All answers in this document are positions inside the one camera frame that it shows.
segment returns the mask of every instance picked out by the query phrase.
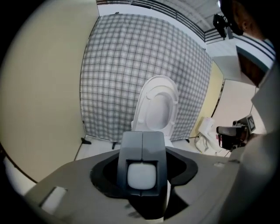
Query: toilet lid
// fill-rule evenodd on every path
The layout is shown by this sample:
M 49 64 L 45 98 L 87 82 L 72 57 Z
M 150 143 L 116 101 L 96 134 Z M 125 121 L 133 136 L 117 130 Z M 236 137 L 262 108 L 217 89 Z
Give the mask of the toilet lid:
M 132 131 L 160 131 L 170 138 L 178 113 L 179 94 L 176 84 L 167 76 L 155 76 L 143 86 Z

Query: plaid fabric backdrop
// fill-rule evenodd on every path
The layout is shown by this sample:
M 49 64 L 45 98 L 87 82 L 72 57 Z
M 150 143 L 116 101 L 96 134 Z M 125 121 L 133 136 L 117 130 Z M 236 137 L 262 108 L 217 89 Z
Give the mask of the plaid fabric backdrop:
M 168 22 L 142 15 L 99 18 L 84 54 L 81 110 L 87 135 L 120 142 L 145 82 L 165 75 L 177 85 L 178 116 L 171 140 L 188 139 L 208 88 L 211 58 Z

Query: white tile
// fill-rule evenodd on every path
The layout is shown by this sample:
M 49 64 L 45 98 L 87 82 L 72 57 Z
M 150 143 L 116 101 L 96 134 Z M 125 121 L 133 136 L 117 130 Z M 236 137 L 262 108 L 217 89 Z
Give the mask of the white tile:
M 188 143 L 186 140 L 172 141 L 174 148 L 182 149 L 189 152 L 200 153 L 194 145 L 194 138 L 190 138 Z
M 203 154 L 208 156 L 218 156 L 217 152 L 213 148 L 206 149 Z
M 36 185 L 36 183 L 34 183 L 32 180 L 22 174 L 17 168 L 15 168 L 7 157 L 3 162 L 6 167 L 6 174 L 9 178 L 9 181 L 17 193 L 20 195 L 25 195 L 33 186 Z
M 231 152 L 229 150 L 223 149 L 221 152 L 217 154 L 217 156 L 222 156 L 222 157 L 230 157 Z
M 76 160 L 85 159 L 91 156 L 96 156 L 101 153 L 112 151 L 113 142 L 86 136 L 86 140 L 91 142 L 91 145 L 82 144 Z

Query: gray surface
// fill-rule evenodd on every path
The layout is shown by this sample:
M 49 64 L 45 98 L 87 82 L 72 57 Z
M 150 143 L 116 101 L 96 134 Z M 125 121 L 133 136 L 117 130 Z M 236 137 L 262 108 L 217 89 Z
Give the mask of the gray surface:
M 101 16 L 81 69 L 81 110 L 87 135 L 120 142 L 131 130 L 145 82 L 171 78 L 179 93 L 171 140 L 188 139 L 209 84 L 212 60 L 170 23 L 142 15 Z
M 185 186 L 175 187 L 176 193 L 190 206 L 167 223 L 198 223 L 209 211 L 217 210 L 219 217 L 239 164 L 228 162 L 224 168 L 214 167 L 217 161 L 227 162 L 228 158 L 211 157 L 168 147 L 168 149 L 193 159 L 199 167 L 197 176 Z M 243 149 L 238 149 L 229 158 L 239 158 Z M 91 183 L 89 173 L 92 167 L 118 153 L 119 150 L 68 163 L 39 182 L 26 198 L 39 205 L 54 186 L 68 189 L 55 216 L 72 224 L 85 223 L 145 223 L 142 218 L 134 218 L 133 208 L 128 208 L 125 199 L 112 199 L 101 194 Z
M 127 186 L 127 160 L 142 160 L 142 132 L 125 132 L 122 136 L 121 151 L 119 153 L 117 184 L 126 189 Z
M 229 158 L 229 161 L 234 159 L 240 159 L 243 151 L 244 148 L 239 148 L 233 151 Z M 193 182 L 194 186 L 206 186 L 203 187 L 203 189 L 201 189 L 200 192 L 196 193 L 197 199 L 195 201 L 192 201 L 192 204 L 187 209 L 185 209 L 183 212 L 178 213 L 176 216 L 173 216 L 170 219 L 166 220 L 165 223 L 218 223 L 221 216 L 221 208 L 231 190 L 239 166 L 240 164 L 238 163 L 228 162 L 225 165 L 225 167 L 220 171 L 220 173 L 213 177 L 212 180 L 208 180 L 208 182 L 206 180 L 204 182 L 203 178 L 201 178 L 200 180 L 194 178 L 191 181 Z M 201 175 L 201 177 L 206 178 L 209 174 L 210 172 L 206 171 Z M 176 193 L 183 198 L 186 198 L 186 195 L 190 195 L 191 193 L 193 193 L 193 189 L 188 189 L 188 185 L 191 182 L 189 182 L 186 185 L 186 189 L 184 189 L 181 186 L 175 187 Z
M 280 128 L 280 67 L 274 62 L 270 71 L 265 75 L 258 92 L 252 98 L 266 132 L 270 133 Z
M 241 158 L 240 169 L 223 208 L 223 222 L 233 220 L 244 212 L 277 172 L 279 136 L 280 131 L 269 133 L 252 139 L 246 145 L 247 150 Z
M 157 187 L 155 190 L 142 192 L 142 195 L 160 195 L 164 189 L 167 190 L 165 139 L 162 132 L 143 132 L 142 159 L 157 163 Z
M 53 215 L 46 213 L 43 209 L 38 207 L 38 205 L 32 200 L 28 200 L 27 205 L 32 209 L 32 211 L 34 211 L 41 219 L 43 219 L 48 224 L 66 224 L 60 219 L 54 217 Z
M 146 223 L 134 218 L 135 209 L 126 208 L 125 199 L 112 199 L 100 193 L 90 181 L 92 167 L 118 153 L 119 150 L 68 163 L 39 182 L 26 195 L 39 205 L 54 186 L 68 189 L 54 216 L 71 224 L 89 223 Z

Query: white toilet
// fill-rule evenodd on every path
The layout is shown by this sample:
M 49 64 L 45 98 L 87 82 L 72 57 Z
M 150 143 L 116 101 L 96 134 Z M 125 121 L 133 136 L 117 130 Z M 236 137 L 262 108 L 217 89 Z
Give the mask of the white toilet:
M 160 131 L 164 134 L 165 146 L 173 147 L 170 138 L 178 114 L 178 100 L 173 80 L 162 75 L 149 79 L 138 99 L 132 131 Z

